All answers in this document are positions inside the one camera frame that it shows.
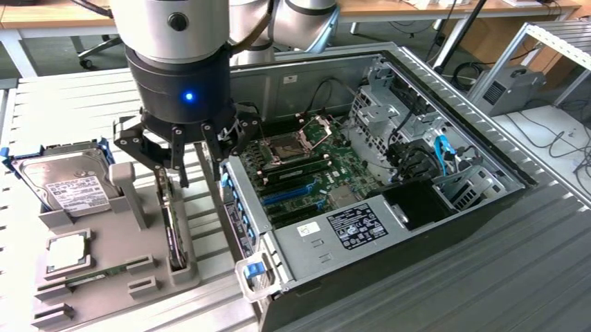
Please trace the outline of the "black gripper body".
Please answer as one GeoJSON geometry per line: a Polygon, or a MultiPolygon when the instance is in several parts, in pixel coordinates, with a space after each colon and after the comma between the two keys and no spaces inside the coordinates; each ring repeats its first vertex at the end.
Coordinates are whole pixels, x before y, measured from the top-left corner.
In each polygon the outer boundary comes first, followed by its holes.
{"type": "Polygon", "coordinates": [[[229,92],[229,49],[224,46],[205,59],[166,64],[125,47],[129,70],[142,108],[161,122],[228,125],[234,117],[229,92]]]}

